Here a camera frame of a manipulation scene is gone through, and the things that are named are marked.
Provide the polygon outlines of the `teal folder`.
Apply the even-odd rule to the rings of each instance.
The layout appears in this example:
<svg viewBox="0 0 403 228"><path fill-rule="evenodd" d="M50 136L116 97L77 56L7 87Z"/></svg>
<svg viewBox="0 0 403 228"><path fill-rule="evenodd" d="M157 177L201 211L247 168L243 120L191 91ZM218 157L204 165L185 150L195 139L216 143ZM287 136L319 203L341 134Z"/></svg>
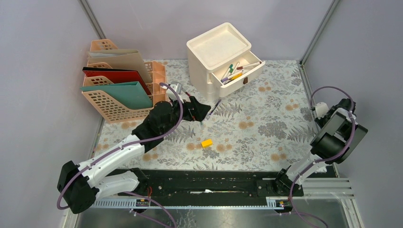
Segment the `teal folder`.
<svg viewBox="0 0 403 228"><path fill-rule="evenodd" d="M133 110L153 107L153 102L138 82L84 86L80 89L83 92L93 92L95 90L106 92L112 98Z"/></svg>

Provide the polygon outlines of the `red ring binder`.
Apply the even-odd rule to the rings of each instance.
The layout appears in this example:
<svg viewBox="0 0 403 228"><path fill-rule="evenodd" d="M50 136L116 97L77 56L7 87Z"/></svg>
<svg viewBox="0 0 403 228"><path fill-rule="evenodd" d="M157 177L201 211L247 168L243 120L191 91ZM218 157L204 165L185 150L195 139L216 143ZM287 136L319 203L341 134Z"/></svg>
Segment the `red ring binder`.
<svg viewBox="0 0 403 228"><path fill-rule="evenodd" d="M107 85L103 78L96 78L102 76L112 84L138 82L147 95L152 94L140 74L135 70L83 67L82 71L94 86Z"/></svg>

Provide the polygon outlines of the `beige notebook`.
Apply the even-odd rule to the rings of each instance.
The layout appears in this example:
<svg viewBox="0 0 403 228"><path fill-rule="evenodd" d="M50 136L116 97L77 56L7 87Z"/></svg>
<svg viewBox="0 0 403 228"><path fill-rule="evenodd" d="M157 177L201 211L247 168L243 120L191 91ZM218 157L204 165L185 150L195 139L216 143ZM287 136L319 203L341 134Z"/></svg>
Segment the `beige notebook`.
<svg viewBox="0 0 403 228"><path fill-rule="evenodd" d="M141 53L136 49L96 50L87 54L90 64L105 62L113 69L135 70L145 83L153 81Z"/></svg>

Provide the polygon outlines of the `white three-drawer cabinet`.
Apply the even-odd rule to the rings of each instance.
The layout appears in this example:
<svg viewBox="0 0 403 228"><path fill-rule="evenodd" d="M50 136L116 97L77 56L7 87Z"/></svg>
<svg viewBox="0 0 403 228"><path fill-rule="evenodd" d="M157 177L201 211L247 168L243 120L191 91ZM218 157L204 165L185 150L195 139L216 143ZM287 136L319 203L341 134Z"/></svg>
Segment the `white three-drawer cabinet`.
<svg viewBox="0 0 403 228"><path fill-rule="evenodd" d="M250 51L251 43L229 22L187 41L190 82L207 101L219 98L221 78L236 58Z"/></svg>

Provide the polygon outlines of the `yellow capped white marker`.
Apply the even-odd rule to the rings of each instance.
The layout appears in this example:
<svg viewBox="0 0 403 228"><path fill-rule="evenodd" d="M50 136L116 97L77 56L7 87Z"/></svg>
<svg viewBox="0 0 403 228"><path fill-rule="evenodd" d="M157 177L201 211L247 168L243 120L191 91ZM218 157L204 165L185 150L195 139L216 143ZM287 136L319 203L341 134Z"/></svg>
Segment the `yellow capped white marker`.
<svg viewBox="0 0 403 228"><path fill-rule="evenodd" d="M237 79L238 77L240 77L240 76L242 76L242 75L243 75L243 72L242 72L242 71L237 72L236 74L230 75L230 76L228 77L228 80L235 80L235 79Z"/></svg>

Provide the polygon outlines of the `dark red capped marker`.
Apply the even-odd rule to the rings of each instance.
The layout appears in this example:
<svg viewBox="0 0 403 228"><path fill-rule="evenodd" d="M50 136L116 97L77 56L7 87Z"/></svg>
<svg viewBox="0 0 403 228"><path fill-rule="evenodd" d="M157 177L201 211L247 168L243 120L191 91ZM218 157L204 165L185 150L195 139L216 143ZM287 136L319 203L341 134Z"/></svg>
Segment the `dark red capped marker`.
<svg viewBox="0 0 403 228"><path fill-rule="evenodd" d="M260 65L261 63L262 63L262 62L259 61L259 62L256 62L256 63L252 63L252 64L248 64L248 65L239 66L239 67L237 67L236 69L237 69L237 70L242 70L242 69L246 69L246 68L250 68L250 67L255 67L255 66Z"/></svg>

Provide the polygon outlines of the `white top drawer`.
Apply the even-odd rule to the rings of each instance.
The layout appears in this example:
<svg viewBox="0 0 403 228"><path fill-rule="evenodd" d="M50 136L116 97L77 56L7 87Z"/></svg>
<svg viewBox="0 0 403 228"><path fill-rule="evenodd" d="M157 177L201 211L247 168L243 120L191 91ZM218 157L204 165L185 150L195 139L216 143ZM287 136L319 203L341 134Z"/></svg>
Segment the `white top drawer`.
<svg viewBox="0 0 403 228"><path fill-rule="evenodd" d="M235 80L231 80L228 83L222 83L222 77L225 74L226 70L229 68L230 64L233 66L240 62L239 66L248 65L252 63L256 63L261 61L262 63L255 67L250 67L242 70L236 70L233 74L242 71L243 75L238 77ZM265 61L260 60L256 55L252 52L247 52L242 56L236 57L234 60L231 60L229 63L224 64L219 67L217 70L211 73L212 84L214 88L214 95L217 98L222 98L228 96L229 94L237 91L238 89L244 87L246 84L250 83L254 79L258 78L265 66Z"/></svg>

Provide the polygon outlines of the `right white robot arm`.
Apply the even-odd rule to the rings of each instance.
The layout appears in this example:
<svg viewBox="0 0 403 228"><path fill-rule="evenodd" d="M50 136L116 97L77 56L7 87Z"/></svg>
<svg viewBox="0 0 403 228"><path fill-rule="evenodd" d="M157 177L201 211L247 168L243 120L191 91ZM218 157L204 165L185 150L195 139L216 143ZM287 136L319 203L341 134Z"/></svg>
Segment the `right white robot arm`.
<svg viewBox="0 0 403 228"><path fill-rule="evenodd" d="M355 102L349 99L341 99L331 108L326 103L317 103L314 111L317 114L315 123L320 130L310 143L308 155L277 174L272 183L277 195L295 195L311 174L327 165L342 163L368 132L367 128L357 123Z"/></svg>

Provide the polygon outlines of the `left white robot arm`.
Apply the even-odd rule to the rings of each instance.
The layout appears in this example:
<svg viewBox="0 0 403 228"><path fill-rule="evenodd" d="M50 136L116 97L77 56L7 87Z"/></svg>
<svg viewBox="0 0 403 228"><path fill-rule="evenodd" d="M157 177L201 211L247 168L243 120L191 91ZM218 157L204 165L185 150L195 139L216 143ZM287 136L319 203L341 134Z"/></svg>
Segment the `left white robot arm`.
<svg viewBox="0 0 403 228"><path fill-rule="evenodd" d="M194 96L189 99L158 102L143 122L110 150L79 164L66 162L57 184L60 192L58 209L70 209L79 214L106 196L129 191L135 195L144 194L147 183L135 172L117 175L111 175L111 172L159 145L182 120L202 122L211 106L200 103Z"/></svg>

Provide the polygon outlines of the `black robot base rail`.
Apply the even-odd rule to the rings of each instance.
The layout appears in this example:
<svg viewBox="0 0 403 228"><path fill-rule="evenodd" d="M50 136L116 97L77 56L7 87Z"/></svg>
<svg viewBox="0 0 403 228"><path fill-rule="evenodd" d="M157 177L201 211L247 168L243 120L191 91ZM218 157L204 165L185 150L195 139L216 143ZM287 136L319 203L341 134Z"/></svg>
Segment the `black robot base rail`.
<svg viewBox="0 0 403 228"><path fill-rule="evenodd" d="M266 197L302 197L285 170L177 171L131 168L140 183L134 193L163 206L266 206Z"/></svg>

